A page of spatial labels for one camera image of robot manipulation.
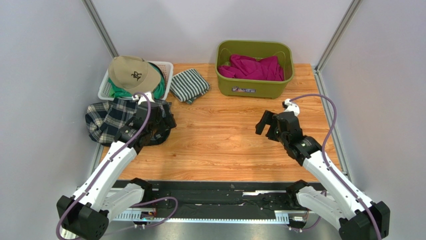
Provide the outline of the grey white plaid skirt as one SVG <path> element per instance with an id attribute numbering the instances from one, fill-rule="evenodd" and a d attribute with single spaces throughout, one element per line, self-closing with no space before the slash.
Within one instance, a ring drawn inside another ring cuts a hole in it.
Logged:
<path id="1" fill-rule="evenodd" d="M 104 147 L 110 147 L 119 130 L 137 112 L 138 106 L 133 100 L 119 98 L 89 105 L 85 114 L 89 138 Z"/>

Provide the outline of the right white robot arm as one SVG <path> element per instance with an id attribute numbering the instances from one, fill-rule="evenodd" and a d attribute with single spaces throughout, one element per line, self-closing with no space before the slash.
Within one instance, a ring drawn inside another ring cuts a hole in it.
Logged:
<path id="1" fill-rule="evenodd" d="M 374 202 L 351 183 L 322 146 L 303 134 L 293 111 L 266 110 L 255 126 L 255 133 L 261 135 L 266 126 L 269 129 L 265 136 L 281 143 L 288 156 L 314 175 L 331 195 L 322 195 L 309 183 L 299 180 L 286 188 L 290 206 L 314 211 L 333 225 L 343 240 L 382 240 L 389 235 L 390 208 L 383 201 Z"/>

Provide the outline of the black garment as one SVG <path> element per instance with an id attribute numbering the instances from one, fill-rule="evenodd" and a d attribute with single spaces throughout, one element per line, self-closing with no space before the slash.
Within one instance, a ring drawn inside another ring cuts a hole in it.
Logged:
<path id="1" fill-rule="evenodd" d="M 156 146 L 164 143 L 170 136 L 171 130 L 177 126 L 174 115 L 157 116 L 155 120 L 150 120 L 144 131 L 150 133 L 150 140 L 145 142 L 145 146 Z"/>

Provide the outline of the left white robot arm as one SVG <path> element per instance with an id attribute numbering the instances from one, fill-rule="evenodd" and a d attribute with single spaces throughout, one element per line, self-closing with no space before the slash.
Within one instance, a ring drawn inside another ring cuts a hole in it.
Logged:
<path id="1" fill-rule="evenodd" d="M 57 201 L 57 237 L 62 239 L 61 230 L 67 230 L 77 239 L 99 240 L 109 223 L 128 208 L 153 207 L 158 202 L 153 195 L 153 185 L 140 178 L 130 180 L 113 195 L 108 194 L 142 148 L 162 144 L 176 126 L 171 103 L 138 102 L 135 113 L 114 136 L 102 163 L 72 196 L 63 195 Z"/>

